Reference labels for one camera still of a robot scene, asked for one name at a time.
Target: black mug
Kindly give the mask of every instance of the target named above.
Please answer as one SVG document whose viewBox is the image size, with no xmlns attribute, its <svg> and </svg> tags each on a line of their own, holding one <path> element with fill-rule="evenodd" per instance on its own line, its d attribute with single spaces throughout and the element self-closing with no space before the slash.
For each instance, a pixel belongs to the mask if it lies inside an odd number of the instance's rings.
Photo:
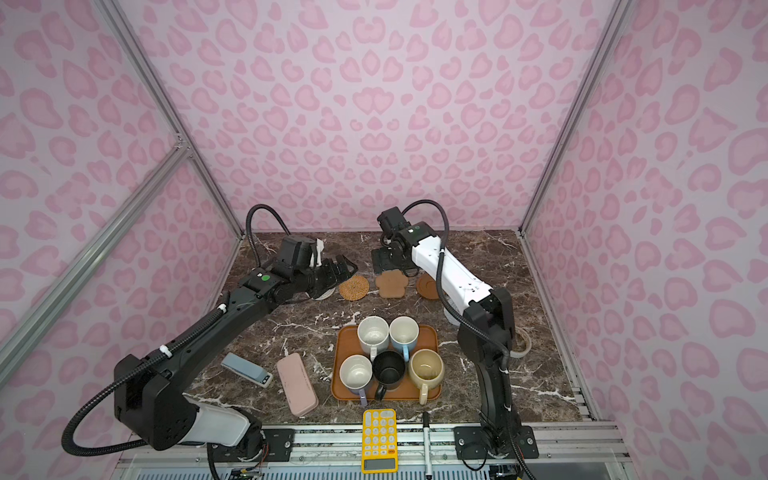
<svg viewBox="0 0 768 480">
<path fill-rule="evenodd" d="M 373 360 L 373 376 L 379 380 L 376 399 L 381 400 L 387 390 L 396 389 L 406 375 L 406 361 L 394 350 L 385 350 Z"/>
</svg>

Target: marble tabletop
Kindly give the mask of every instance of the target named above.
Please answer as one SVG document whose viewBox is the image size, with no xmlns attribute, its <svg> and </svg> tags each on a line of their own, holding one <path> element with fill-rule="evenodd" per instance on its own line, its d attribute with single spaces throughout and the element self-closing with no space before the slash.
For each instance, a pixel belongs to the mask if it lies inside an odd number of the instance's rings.
<svg viewBox="0 0 768 480">
<path fill-rule="evenodd" d="M 467 360 L 456 340 L 458 327 L 443 316 L 437 300 L 424 300 L 410 280 L 405 297 L 385 300 L 374 282 L 370 250 L 379 246 L 379 233 L 302 233 L 325 243 L 324 255 L 343 253 L 357 263 L 359 275 L 369 280 L 371 291 L 362 300 L 350 302 L 336 292 L 327 300 L 308 300 L 281 306 L 267 318 L 254 323 L 238 336 L 194 381 L 189 397 L 219 406 L 250 410 L 265 425 L 288 423 L 358 423 L 362 407 L 358 402 L 336 400 L 331 395 L 331 376 L 336 337 L 342 326 L 358 323 L 370 315 L 388 321 L 407 315 L 438 333 L 439 353 L 446 373 L 442 394 L 420 406 L 418 402 L 372 402 L 373 408 L 394 408 L 399 422 L 416 422 L 428 409 L 433 422 L 477 422 L 480 397 L 474 365 Z M 260 255 L 272 255 L 282 234 L 258 234 Z M 581 420 L 565 375 L 545 313 L 539 303 L 525 258 L 514 232 L 451 232 L 449 250 L 478 278 L 492 286 L 503 286 L 513 299 L 515 325 L 533 339 L 531 352 L 510 364 L 512 392 L 523 422 L 573 422 Z M 225 288 L 237 288 L 237 281 L 255 267 L 247 243 L 226 281 Z M 294 417 L 286 402 L 279 378 L 263 389 L 225 370 L 220 363 L 232 352 L 261 365 L 276 375 L 277 360 L 299 353 L 315 389 L 319 406 L 305 417 Z"/>
</svg>

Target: calculator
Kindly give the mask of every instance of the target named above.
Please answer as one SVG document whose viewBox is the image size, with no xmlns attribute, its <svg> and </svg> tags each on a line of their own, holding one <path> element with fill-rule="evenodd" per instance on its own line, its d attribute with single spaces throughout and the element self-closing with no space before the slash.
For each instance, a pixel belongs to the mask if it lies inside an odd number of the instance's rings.
<svg viewBox="0 0 768 480">
<path fill-rule="evenodd" d="M 362 416 L 362 473 L 397 472 L 397 417 L 393 409 Z"/>
</svg>

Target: black marker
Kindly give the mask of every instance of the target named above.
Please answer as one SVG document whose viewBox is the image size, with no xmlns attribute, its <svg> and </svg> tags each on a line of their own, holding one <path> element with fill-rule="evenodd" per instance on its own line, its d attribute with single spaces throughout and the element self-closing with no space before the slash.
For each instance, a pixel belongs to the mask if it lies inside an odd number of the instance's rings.
<svg viewBox="0 0 768 480">
<path fill-rule="evenodd" d="M 427 480 L 432 480 L 432 456 L 429 454 L 429 412 L 422 414 L 422 427 L 424 429 L 424 462 L 427 468 L 425 477 Z"/>
</svg>

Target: paw-shaped coaster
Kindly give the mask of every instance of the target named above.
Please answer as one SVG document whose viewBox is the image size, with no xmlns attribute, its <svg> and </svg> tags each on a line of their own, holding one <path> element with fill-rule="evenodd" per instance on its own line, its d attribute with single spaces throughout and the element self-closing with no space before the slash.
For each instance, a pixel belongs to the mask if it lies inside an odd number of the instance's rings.
<svg viewBox="0 0 768 480">
<path fill-rule="evenodd" d="M 406 295 L 408 277 L 400 270 L 388 270 L 376 277 L 376 286 L 382 298 L 403 298 Z"/>
</svg>

